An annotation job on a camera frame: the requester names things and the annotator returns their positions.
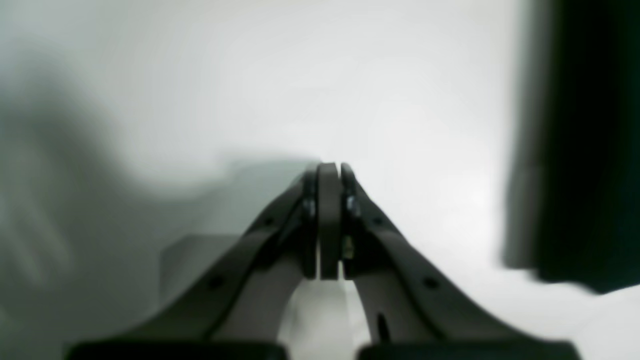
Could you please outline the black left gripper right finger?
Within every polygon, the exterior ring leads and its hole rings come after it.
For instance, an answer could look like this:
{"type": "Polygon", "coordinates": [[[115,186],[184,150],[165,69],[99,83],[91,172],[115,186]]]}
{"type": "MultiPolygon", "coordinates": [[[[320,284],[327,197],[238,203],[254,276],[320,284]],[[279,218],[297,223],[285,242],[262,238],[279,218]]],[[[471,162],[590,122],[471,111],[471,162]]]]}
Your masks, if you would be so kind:
{"type": "Polygon", "coordinates": [[[371,337],[359,360],[578,360],[568,341],[528,335],[483,309],[414,248],[366,194],[342,179],[342,264],[371,337]]]}

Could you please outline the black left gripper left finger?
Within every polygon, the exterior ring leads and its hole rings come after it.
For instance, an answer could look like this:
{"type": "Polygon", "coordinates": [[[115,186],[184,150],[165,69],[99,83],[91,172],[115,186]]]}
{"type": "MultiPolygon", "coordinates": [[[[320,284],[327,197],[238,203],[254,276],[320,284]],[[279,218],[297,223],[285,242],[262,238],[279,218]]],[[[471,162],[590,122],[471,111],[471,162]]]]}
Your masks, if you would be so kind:
{"type": "Polygon", "coordinates": [[[307,168],[240,240],[160,314],[69,360],[286,360],[282,315],[302,280],[336,280],[341,180],[335,164],[307,168]]]}

